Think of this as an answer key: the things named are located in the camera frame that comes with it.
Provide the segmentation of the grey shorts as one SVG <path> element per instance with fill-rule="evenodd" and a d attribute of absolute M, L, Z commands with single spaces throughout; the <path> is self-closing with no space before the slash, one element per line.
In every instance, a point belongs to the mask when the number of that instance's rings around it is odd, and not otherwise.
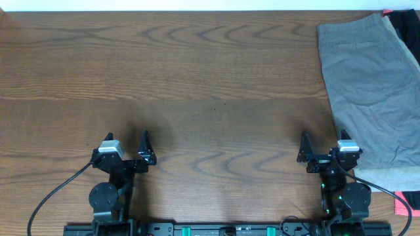
<path fill-rule="evenodd" d="M 419 65 L 380 14 L 317 27 L 333 120 L 363 149 L 360 168 L 419 165 Z"/>

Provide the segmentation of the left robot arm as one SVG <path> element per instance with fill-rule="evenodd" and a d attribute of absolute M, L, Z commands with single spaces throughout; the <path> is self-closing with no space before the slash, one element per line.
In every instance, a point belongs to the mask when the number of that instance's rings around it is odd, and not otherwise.
<path fill-rule="evenodd" d="M 93 150 L 93 168 L 109 174 L 109 180 L 95 185 L 89 194 L 94 235 L 148 234 L 145 224 L 129 217 L 135 175 L 147 173 L 149 166 L 157 164 L 148 131 L 142 132 L 136 159 L 124 160 L 124 153 L 120 141 L 111 132 Z"/>

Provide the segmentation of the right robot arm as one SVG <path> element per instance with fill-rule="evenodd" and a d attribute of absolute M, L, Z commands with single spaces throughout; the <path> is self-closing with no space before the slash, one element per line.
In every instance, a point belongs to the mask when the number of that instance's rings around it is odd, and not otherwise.
<path fill-rule="evenodd" d="M 307 164 L 306 171 L 321 179 L 321 207 L 326 217 L 312 224 L 310 235 L 364 235 L 362 220 L 369 216 L 371 189 L 366 184 L 347 181 L 349 171 L 357 166 L 363 153 L 345 130 L 337 146 L 327 154 L 316 154 L 307 132 L 301 136 L 298 163 Z"/>

